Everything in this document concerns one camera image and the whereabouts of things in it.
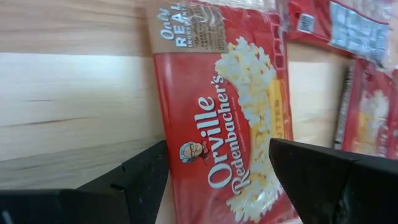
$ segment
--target plastic wrapper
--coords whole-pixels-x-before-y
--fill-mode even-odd
[[[336,149],[397,159],[397,75],[395,69],[356,59],[343,93]]]
[[[272,2],[147,2],[178,223],[296,217],[268,157],[293,139]]]
[[[389,24],[389,43],[388,51],[382,61],[382,66],[394,69],[398,65],[398,2],[392,3],[392,17]]]
[[[391,0],[289,0],[289,39],[381,63],[388,55]]]

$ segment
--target nutrition facts label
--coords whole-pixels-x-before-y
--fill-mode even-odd
[[[388,25],[380,24],[357,12],[330,2],[330,45],[380,62],[388,43]]]

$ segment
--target yellow label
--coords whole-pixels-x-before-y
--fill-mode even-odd
[[[373,153],[369,151],[369,149],[374,149],[375,142],[374,139],[369,138],[369,123],[371,120],[369,116],[365,113],[359,112],[358,115],[358,148],[356,152],[360,152],[363,154]]]
[[[272,113],[272,135],[275,138],[284,138],[284,114],[282,95],[280,94],[280,81],[273,80],[270,84],[269,99]]]

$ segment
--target barcode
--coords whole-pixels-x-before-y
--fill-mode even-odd
[[[298,20],[297,30],[312,34],[313,32],[313,16],[301,13],[300,19]]]

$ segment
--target wood grain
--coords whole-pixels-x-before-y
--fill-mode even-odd
[[[0,54],[0,160],[162,138],[152,59]]]
[[[2,161],[0,189],[74,189],[157,141],[156,138],[136,139]]]
[[[346,64],[345,60],[290,62],[290,105],[295,141],[332,147],[348,71]]]
[[[148,57],[142,2],[0,1],[0,52]]]

